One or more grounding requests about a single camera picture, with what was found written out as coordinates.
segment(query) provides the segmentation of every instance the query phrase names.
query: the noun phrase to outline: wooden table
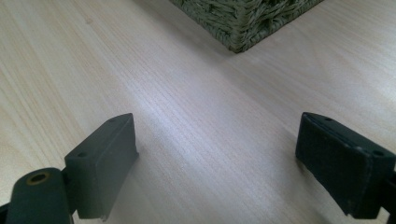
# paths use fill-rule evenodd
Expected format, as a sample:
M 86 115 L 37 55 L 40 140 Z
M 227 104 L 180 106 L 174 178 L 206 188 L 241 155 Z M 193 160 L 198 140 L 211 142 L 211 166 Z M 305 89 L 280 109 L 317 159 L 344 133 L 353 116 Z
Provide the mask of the wooden table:
M 107 223 L 384 223 L 345 217 L 294 150 L 309 111 L 396 152 L 395 11 L 326 0 L 233 54 L 166 0 L 2 0 L 0 204 L 133 112 Z

